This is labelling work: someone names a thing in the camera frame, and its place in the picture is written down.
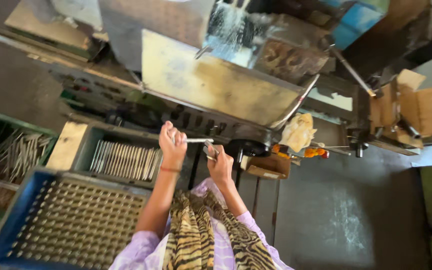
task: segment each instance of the perforated tray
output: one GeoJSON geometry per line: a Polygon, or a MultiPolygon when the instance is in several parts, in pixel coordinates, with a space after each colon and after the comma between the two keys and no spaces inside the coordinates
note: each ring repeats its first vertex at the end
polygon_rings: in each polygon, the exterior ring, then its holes
{"type": "Polygon", "coordinates": [[[130,242],[150,192],[38,169],[0,224],[0,266],[107,269],[130,242]]]}

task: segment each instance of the small cardboard box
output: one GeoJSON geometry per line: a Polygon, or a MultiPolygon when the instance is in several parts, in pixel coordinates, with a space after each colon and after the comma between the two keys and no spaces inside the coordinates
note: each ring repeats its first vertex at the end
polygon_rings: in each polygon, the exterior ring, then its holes
{"type": "Polygon", "coordinates": [[[421,134],[422,137],[432,135],[432,87],[418,87],[426,79],[425,76],[411,70],[402,70],[394,80],[381,89],[384,96],[371,98],[370,120],[371,133],[378,126],[385,127],[383,135],[400,143],[423,149],[421,139],[413,139],[404,130],[391,132],[391,126],[397,119],[397,107],[401,114],[421,134]]]}
{"type": "Polygon", "coordinates": [[[287,179],[290,175],[291,160],[274,153],[268,157],[244,156],[241,168],[262,178],[287,179]]]}

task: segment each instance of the red thread bracelet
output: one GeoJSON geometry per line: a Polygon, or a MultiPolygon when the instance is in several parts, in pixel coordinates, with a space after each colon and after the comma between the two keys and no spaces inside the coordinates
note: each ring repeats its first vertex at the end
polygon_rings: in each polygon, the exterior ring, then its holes
{"type": "Polygon", "coordinates": [[[181,173],[180,169],[170,169],[170,168],[163,168],[163,166],[159,167],[159,170],[162,172],[172,172],[172,173],[181,173]]]}

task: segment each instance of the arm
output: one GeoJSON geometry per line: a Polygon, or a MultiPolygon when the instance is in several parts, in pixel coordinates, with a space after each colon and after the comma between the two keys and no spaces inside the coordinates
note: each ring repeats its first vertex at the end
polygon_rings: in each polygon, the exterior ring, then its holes
{"type": "Polygon", "coordinates": [[[172,171],[161,170],[159,172],[153,193],[144,206],[136,225],[136,232],[151,231],[155,232],[159,238],[163,237],[174,188],[178,180],[178,171],[181,171],[188,148],[186,139],[186,134],[179,132],[170,121],[167,121],[161,128],[159,134],[159,146],[163,151],[161,167],[172,171]]]}
{"type": "MultiPolygon", "coordinates": [[[[258,227],[255,219],[251,216],[248,208],[246,208],[244,205],[243,199],[241,199],[241,196],[236,189],[236,184],[231,178],[233,158],[224,152],[222,145],[215,145],[214,147],[216,147],[216,149],[219,151],[219,155],[217,157],[217,162],[208,159],[209,174],[213,178],[213,181],[218,187],[219,191],[221,191],[223,194],[227,209],[236,217],[238,221],[246,225],[249,230],[252,230],[259,236],[262,244],[271,254],[275,264],[283,269],[291,269],[279,259],[278,251],[268,244],[265,234],[258,227]]],[[[209,147],[208,150],[211,154],[214,154],[211,147],[209,147]]]]}
{"type": "MultiPolygon", "coordinates": [[[[215,145],[219,151],[217,162],[208,159],[209,174],[213,178],[214,183],[218,187],[219,191],[223,194],[224,200],[226,201],[227,209],[235,216],[238,217],[248,211],[246,205],[244,205],[243,199],[241,199],[236,185],[231,178],[231,171],[233,168],[233,158],[224,152],[222,145],[215,145]]],[[[208,147],[211,154],[214,153],[212,147],[208,147]]]]}

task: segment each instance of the gray floor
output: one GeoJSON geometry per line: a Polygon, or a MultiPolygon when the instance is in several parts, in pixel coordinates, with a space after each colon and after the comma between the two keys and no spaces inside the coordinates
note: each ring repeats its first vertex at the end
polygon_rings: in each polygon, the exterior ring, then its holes
{"type": "MultiPolygon", "coordinates": [[[[0,44],[0,113],[60,132],[60,91],[33,60],[0,44]]],[[[286,264],[311,270],[427,268],[423,206],[411,163],[432,165],[432,147],[417,157],[376,147],[364,155],[315,157],[293,165],[289,179],[261,179],[255,219],[286,264]]],[[[240,193],[250,211],[255,190],[256,177],[245,174],[240,193]]]]}

